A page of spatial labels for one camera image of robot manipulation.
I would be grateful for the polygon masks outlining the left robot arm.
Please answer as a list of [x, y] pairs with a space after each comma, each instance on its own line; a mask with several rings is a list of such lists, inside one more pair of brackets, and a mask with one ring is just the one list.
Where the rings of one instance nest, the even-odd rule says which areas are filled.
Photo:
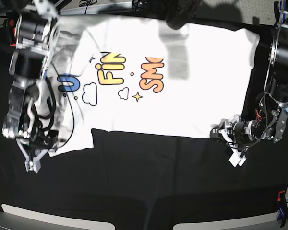
[[275, 33], [270, 45], [264, 91], [259, 95], [255, 120], [234, 116], [214, 126], [210, 138], [219, 139], [233, 153], [243, 156], [262, 140], [282, 139], [288, 118], [288, 0], [274, 2]]

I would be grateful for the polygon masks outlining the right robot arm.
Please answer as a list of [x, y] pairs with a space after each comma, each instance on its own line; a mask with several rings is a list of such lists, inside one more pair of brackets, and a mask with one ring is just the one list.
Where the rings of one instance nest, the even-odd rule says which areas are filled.
[[[27, 171], [38, 172], [40, 159], [58, 147], [58, 131], [53, 130], [56, 99], [47, 69], [59, 35], [58, 13], [48, 0], [32, 0], [24, 8], [15, 28], [16, 46], [9, 74], [13, 83], [2, 134], [14, 139], [25, 157]], [[49, 113], [39, 115], [35, 102], [40, 97], [38, 83], [45, 80], [50, 96]]]

